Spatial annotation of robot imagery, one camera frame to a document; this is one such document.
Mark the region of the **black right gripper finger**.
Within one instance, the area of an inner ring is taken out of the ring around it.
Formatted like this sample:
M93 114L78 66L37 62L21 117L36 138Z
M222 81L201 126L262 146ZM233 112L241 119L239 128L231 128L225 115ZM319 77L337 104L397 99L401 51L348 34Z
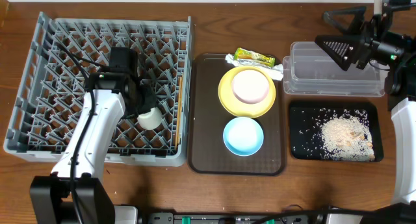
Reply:
M360 34L361 26L365 21L367 7L355 6L339 10L325 11L323 20L336 28L342 34Z
M343 70L358 61L363 49L363 36L318 35L315 43Z

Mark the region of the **cream cup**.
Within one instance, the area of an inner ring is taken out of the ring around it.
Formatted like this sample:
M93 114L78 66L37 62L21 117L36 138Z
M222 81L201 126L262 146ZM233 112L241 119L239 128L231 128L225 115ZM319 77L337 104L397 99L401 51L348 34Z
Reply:
M162 122L162 112L157 107L153 107L149 112L140 114L137 117L138 124L145 130L156 129Z

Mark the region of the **wooden chopstick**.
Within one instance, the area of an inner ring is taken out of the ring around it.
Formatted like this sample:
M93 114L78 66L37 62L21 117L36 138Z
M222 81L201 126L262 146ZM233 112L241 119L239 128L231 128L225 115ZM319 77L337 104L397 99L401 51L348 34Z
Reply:
M183 87L183 78L179 77L179 95L178 95L178 109L177 109L177 123L176 123L176 136L175 136L175 150L177 151L177 146L179 145L179 135L180 135L180 121L181 121L181 110L182 110L182 87Z

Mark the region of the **light blue bowl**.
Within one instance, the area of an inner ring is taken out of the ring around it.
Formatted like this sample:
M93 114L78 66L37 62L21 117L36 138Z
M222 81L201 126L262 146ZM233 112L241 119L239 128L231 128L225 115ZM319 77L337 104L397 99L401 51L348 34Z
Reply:
M265 135L256 120L237 117L226 124L222 137L224 145L234 155L252 156L262 148Z

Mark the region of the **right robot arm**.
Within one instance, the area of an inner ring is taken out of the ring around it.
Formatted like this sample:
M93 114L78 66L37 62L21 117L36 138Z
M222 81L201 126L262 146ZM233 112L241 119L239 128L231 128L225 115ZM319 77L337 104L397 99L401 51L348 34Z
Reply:
M393 12L411 7L385 5L370 21L364 6L326 11L323 20L340 35L315 38L344 71L372 61L388 67L384 91L396 137L395 191L391 205L363 216L362 223L415 222L415 39L389 30Z

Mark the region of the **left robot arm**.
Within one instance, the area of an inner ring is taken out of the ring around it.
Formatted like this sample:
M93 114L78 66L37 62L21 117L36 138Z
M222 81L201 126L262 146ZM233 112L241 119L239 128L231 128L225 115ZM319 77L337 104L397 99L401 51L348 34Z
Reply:
M122 118L137 117L155 98L136 73L93 73L81 117L63 156L30 187L38 223L140 223L138 208L114 205L101 180L112 135Z

